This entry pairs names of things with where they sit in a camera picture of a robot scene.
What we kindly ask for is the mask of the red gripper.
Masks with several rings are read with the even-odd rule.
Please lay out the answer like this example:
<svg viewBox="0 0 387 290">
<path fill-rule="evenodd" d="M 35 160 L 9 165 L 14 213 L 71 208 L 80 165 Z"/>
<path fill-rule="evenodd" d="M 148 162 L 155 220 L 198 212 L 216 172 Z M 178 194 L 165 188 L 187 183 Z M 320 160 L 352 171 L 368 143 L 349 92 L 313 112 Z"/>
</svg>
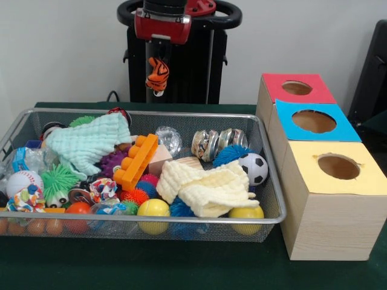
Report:
<svg viewBox="0 0 387 290">
<path fill-rule="evenodd" d="M 192 18 L 186 14 L 179 17 L 159 16 L 138 8 L 135 12 L 134 23 L 137 38 L 152 39 L 152 57 L 162 59 L 165 64 L 170 64 L 172 44 L 184 45 L 187 42 Z"/>
</svg>

